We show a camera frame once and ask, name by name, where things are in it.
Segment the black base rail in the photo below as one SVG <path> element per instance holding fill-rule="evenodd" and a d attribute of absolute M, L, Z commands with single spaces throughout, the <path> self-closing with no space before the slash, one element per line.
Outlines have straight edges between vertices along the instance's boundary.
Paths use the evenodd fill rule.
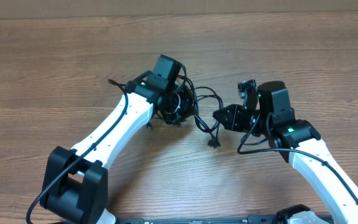
<path fill-rule="evenodd" d="M 249 215 L 241 218 L 174 218 L 154 219 L 117 218 L 117 224 L 273 224 L 275 215 Z"/>

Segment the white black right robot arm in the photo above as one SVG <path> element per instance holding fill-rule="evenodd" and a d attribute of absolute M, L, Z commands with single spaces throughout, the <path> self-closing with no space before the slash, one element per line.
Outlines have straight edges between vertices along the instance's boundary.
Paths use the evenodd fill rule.
<path fill-rule="evenodd" d="M 311 185 L 335 223 L 358 223 L 358 187 L 341 169 L 313 125 L 296 119 L 288 88 L 283 81 L 256 85 L 254 80 L 238 84 L 242 105 L 232 104 L 213 113 L 226 130 L 263 135 L 267 152 L 279 152 L 285 162 Z"/>

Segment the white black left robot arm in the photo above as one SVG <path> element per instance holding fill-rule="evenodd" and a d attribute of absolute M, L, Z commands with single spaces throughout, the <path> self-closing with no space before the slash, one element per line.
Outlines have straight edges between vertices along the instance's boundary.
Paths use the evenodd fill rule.
<path fill-rule="evenodd" d="M 108 117 L 71 149 L 56 147 L 49 155 L 40 195 L 33 202 L 70 223 L 118 223 L 108 211 L 108 174 L 125 145 L 157 114 L 180 124 L 192 114 L 194 96 L 184 83 L 179 61 L 159 56 L 153 70 L 120 84 L 123 95 Z"/>

